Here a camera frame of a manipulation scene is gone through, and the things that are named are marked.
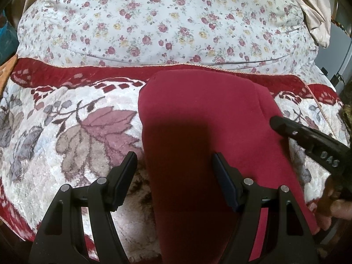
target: folded red cloth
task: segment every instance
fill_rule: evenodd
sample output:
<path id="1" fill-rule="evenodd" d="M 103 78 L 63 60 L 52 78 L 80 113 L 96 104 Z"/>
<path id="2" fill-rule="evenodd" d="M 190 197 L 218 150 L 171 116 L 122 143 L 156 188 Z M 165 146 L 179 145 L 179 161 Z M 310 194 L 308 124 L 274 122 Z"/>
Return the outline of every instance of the folded red cloth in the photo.
<path id="1" fill-rule="evenodd" d="M 164 264 L 215 264 L 226 247 L 238 216 L 213 174 L 212 152 L 261 186 L 287 185 L 315 231 L 288 141 L 269 126 L 281 112 L 267 88 L 226 73 L 161 71 L 138 107 Z M 262 210 L 251 259 L 260 255 L 266 216 Z"/>

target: yellow flower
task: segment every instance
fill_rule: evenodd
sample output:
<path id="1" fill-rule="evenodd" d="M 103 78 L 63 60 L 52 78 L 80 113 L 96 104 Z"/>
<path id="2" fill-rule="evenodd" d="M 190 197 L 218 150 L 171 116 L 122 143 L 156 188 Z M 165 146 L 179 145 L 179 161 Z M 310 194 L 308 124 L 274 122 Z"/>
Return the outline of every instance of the yellow flower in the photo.
<path id="1" fill-rule="evenodd" d="M 206 38 L 206 39 L 208 38 L 207 33 L 204 32 L 204 31 L 200 31 L 200 32 L 199 32 L 199 35 L 200 35 L 201 38 L 204 38 L 204 39 L 205 39 L 205 38 Z"/>
<path id="2" fill-rule="evenodd" d="M 128 40 L 124 39 L 120 42 L 121 47 L 127 47 L 128 46 Z"/>
<path id="3" fill-rule="evenodd" d="M 215 51 L 213 49 L 211 49 L 210 51 L 208 51 L 208 56 L 213 57 L 215 56 Z"/>
<path id="4" fill-rule="evenodd" d="M 170 16 L 173 17 L 174 19 L 178 19 L 179 18 L 178 13 L 170 13 Z"/>

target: metal screw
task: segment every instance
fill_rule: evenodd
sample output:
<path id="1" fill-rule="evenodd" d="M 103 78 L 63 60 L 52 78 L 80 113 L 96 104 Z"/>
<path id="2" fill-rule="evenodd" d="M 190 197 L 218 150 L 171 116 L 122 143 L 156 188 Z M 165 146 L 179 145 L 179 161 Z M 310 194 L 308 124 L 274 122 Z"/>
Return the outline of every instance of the metal screw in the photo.
<path id="1" fill-rule="evenodd" d="M 243 180 L 243 182 L 246 184 L 246 185 L 252 185 L 254 183 L 254 181 L 250 178 L 245 178 Z"/>
<path id="2" fill-rule="evenodd" d="M 104 184 L 106 183 L 106 178 L 105 177 L 101 177 L 96 181 L 98 184 Z"/>
<path id="3" fill-rule="evenodd" d="M 62 191 L 67 191 L 69 188 L 70 188 L 70 186 L 68 184 L 64 184 L 61 186 Z"/>
<path id="4" fill-rule="evenodd" d="M 290 189 L 288 188 L 288 186 L 286 185 L 282 185 L 281 186 L 281 190 L 284 192 L 284 193 L 288 193 L 290 191 Z"/>

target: orange cloth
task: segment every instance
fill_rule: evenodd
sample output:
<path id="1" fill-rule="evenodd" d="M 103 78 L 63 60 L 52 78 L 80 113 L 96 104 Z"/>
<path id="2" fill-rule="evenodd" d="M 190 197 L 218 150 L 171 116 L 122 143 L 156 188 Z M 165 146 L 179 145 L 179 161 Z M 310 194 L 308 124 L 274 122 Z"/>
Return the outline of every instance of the orange cloth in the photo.
<path id="1" fill-rule="evenodd" d="M 15 54 L 12 58 L 10 58 L 7 62 L 0 66 L 0 97 L 2 97 L 2 93 L 4 92 L 7 79 L 16 64 L 17 59 L 18 55 Z"/>

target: blue plastic object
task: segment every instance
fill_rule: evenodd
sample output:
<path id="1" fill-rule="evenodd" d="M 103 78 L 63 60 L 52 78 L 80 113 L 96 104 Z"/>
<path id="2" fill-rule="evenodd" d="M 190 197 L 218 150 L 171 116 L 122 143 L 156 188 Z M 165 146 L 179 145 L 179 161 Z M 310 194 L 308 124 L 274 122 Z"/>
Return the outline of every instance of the blue plastic object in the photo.
<path id="1" fill-rule="evenodd" d="M 0 65 L 3 64 L 12 54 L 14 54 L 19 45 L 17 32 L 8 22 L 5 11 L 0 14 L 5 17 L 6 23 L 0 28 Z"/>

